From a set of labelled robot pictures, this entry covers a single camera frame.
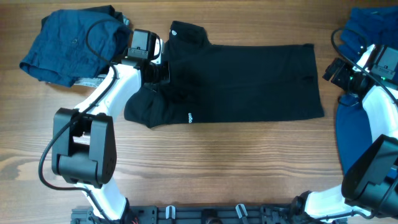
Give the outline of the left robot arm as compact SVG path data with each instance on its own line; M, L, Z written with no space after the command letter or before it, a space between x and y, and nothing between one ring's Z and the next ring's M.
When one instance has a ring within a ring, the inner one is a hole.
M52 172L69 184L64 190L83 192L91 204L89 222L135 223L129 201L113 178L114 120L143 85L169 80L168 66L161 60L163 45L157 34L136 29L121 62L111 63L97 89L74 109L55 113L53 138L39 166L48 154L52 156Z

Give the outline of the black t-shirt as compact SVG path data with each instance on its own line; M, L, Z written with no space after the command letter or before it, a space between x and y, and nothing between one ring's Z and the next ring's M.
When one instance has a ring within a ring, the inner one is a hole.
M153 128L324 115L312 44L216 45L204 28L173 21L163 59L169 82L142 86L126 103L126 120Z

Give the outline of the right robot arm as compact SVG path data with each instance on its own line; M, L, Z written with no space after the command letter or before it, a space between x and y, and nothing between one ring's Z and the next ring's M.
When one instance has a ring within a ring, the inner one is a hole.
M289 208L277 209L286 223L332 223L359 215L365 219L397 218L397 102L395 91L372 86L362 100L373 143L350 167L339 186L305 192Z

